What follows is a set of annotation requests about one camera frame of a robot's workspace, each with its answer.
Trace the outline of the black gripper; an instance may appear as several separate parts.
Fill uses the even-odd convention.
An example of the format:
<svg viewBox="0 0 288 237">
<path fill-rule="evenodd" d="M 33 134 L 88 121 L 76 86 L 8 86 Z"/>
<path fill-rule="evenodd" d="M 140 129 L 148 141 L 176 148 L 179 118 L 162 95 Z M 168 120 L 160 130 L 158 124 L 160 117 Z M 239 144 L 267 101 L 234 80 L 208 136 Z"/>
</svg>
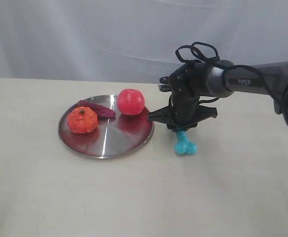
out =
<svg viewBox="0 0 288 237">
<path fill-rule="evenodd" d="M 182 98 L 175 99 L 174 95 L 171 95 L 167 106 L 148 113 L 148 121 L 166 124 L 167 129 L 171 131 L 187 131 L 205 119 L 218 116 L 217 108 L 203 106 L 203 103 L 217 100 L 201 100 L 196 96 L 185 101 Z"/>
</svg>

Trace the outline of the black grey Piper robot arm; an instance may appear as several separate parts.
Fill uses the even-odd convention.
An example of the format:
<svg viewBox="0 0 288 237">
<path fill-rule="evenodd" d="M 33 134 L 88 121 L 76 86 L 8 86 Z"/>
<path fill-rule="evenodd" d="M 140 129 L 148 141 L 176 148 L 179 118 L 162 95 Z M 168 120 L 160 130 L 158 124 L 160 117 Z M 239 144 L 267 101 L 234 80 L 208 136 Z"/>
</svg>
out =
<svg viewBox="0 0 288 237">
<path fill-rule="evenodd" d="M 148 114 L 148 121 L 164 123 L 173 132 L 194 128 L 217 117 L 200 97 L 227 98 L 234 92 L 269 95 L 275 113 L 288 126 L 288 61 L 256 66 L 233 65 L 228 60 L 188 60 L 170 76 L 160 78 L 159 90 L 171 92 L 168 106 Z"/>
</svg>

